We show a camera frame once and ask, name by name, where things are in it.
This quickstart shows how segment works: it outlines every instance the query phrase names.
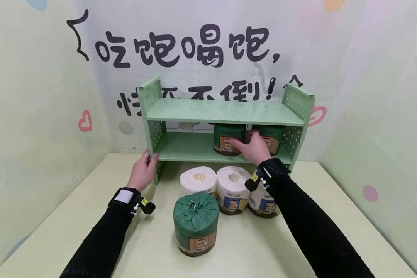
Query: yellow sticker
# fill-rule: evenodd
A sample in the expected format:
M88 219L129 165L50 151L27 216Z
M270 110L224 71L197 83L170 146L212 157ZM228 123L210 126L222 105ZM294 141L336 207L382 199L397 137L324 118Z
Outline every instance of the yellow sticker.
M253 173L252 180L253 182L256 182L258 180L258 176L256 175L256 172Z

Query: shelf board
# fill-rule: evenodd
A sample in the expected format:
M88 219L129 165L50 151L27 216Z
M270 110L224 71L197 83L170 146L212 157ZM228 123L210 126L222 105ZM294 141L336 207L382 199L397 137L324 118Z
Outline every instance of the shelf board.
M215 152L213 134L166 132L154 152L159 153L160 161L250 163L240 155L230 157ZM292 162L283 147L275 157L284 164Z
M223 100L160 98L147 112L147 120L304 126L282 103Z

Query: white toilet paper roll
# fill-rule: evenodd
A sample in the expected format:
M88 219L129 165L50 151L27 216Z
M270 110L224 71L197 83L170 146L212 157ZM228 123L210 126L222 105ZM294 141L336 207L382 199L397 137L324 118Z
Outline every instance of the white toilet paper roll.
M209 167L196 167L183 172L179 178L181 196L205 192L216 197L216 173Z
M217 199L220 211L225 214L240 214L247 207L250 191L244 185L252 178L241 167L227 166L216 173L218 178Z
M250 193L249 206L253 213L262 217L273 217L280 213L275 200L261 182L258 188Z

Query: right hand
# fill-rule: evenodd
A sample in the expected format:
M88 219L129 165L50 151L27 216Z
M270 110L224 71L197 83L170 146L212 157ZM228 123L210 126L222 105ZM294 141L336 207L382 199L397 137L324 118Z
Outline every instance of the right hand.
M267 149L267 144L259 135L259 131L247 131L246 142L248 142L248 144L243 144L237 139L228 140L229 144L237 148L248 161L256 166L259 166L261 162L272 158L269 149Z

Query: hand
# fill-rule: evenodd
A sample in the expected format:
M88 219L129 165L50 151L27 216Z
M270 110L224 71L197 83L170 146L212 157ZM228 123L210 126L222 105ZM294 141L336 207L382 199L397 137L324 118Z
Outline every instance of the hand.
M270 158L269 149L263 138L259 135L259 131L247 131L246 142L243 144L237 139L229 139L228 142L235 148L237 148L243 156L256 166L259 166L261 162L266 161Z
M155 153L150 158L148 150L145 150L141 158L133 165L130 180L126 187L135 188L139 192L144 190L153 181L156 164L158 164L158 154Z

